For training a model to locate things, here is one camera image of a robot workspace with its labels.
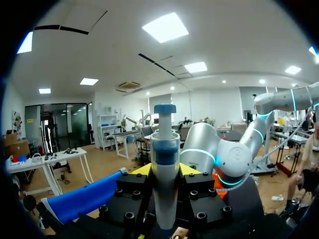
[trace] orange part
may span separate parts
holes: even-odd
[[[213,173],[211,175],[214,180],[215,180],[215,185],[214,185],[214,188],[216,189],[223,189],[224,187],[221,185],[221,182],[219,181],[218,177],[217,177],[217,174]],[[221,198],[224,198],[225,195],[227,194],[227,192],[217,192],[217,194],[221,197]]]

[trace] syringe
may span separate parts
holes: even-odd
[[[154,113],[159,114],[159,132],[151,135],[152,172],[156,178],[154,186],[155,210],[159,227],[169,230],[176,215],[179,170],[179,134],[171,131],[171,114],[175,105],[156,105]]]

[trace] ceiling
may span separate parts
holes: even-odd
[[[158,43],[142,30],[171,12],[176,12],[189,35]],[[51,97],[78,97],[114,90],[126,81],[141,84],[133,94],[137,97],[145,97],[146,91],[167,94],[172,85],[176,92],[261,86],[259,79],[266,80],[262,86],[291,88],[292,83],[311,84],[319,74],[308,51],[310,43],[271,0],[65,0],[37,24],[45,25],[88,34],[33,32],[32,51],[17,55],[10,76],[24,99],[45,97],[38,88],[51,88]],[[201,61],[207,71],[184,74],[183,65]],[[295,76],[285,73],[291,65],[302,70]],[[99,82],[83,86],[83,77]]]

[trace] person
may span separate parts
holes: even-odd
[[[299,190],[305,189],[313,193],[319,184],[319,127],[316,114],[313,116],[313,121],[315,132],[306,142],[297,174],[293,175],[289,181],[285,211],[292,205],[292,198],[295,194],[296,186]]]

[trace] blue syringe cap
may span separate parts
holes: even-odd
[[[162,104],[154,106],[154,113],[155,114],[163,114],[168,115],[172,113],[176,113],[176,106],[172,104]]]

